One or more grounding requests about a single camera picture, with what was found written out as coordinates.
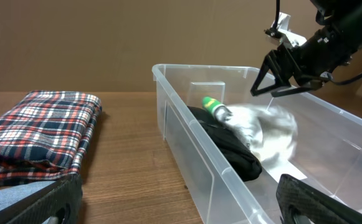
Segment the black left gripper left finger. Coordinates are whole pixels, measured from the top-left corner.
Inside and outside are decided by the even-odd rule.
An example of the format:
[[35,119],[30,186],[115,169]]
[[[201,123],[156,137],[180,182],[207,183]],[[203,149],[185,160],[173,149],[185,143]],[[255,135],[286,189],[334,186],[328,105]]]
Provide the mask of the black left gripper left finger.
[[0,223],[76,223],[82,178],[71,174],[0,211]]

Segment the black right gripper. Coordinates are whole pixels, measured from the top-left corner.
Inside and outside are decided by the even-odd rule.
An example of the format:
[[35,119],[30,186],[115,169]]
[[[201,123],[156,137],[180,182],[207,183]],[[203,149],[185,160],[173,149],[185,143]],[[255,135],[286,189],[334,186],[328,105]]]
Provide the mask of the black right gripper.
[[[250,89],[252,96],[270,93],[272,97],[300,94],[321,88],[330,81],[334,69],[349,62],[355,53],[355,44],[334,27],[324,27],[314,33],[303,45],[279,48],[285,57],[286,78],[293,78],[298,86],[285,85],[284,71],[278,50],[271,50],[262,62],[257,78]],[[268,71],[274,84],[259,89]]]

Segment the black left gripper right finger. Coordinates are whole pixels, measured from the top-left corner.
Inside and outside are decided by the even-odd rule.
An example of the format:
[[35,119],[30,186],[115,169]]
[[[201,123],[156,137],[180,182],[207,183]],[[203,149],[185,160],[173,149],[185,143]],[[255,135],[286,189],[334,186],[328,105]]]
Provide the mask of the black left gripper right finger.
[[362,214],[289,174],[282,174],[276,198],[283,224],[362,224]]

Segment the white printed t-shirt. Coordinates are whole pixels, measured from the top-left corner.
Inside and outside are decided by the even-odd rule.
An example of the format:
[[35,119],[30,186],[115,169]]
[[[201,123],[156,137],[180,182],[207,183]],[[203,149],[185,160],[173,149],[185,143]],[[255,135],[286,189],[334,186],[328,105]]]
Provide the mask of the white printed t-shirt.
[[295,155],[298,125],[294,115],[280,106],[225,105],[205,96],[205,109],[261,162],[288,161]]

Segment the black garment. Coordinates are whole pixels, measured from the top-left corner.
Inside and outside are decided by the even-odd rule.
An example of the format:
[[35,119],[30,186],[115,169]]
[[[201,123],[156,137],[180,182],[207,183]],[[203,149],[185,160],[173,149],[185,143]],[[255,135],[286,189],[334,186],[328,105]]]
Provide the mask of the black garment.
[[221,151],[242,181],[255,180],[262,173],[262,165],[249,148],[223,124],[214,119],[207,111],[188,106],[188,109],[207,132],[208,136]]

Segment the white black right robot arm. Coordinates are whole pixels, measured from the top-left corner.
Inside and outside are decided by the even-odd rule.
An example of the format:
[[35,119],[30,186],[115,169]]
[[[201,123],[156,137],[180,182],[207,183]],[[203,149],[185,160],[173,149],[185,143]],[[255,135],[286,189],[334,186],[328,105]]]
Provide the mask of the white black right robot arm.
[[279,45],[264,58],[250,93],[274,98],[315,91],[334,82],[332,73],[347,66],[362,48],[362,0],[312,0],[322,28],[306,39],[288,29],[290,15],[276,12],[265,33]]

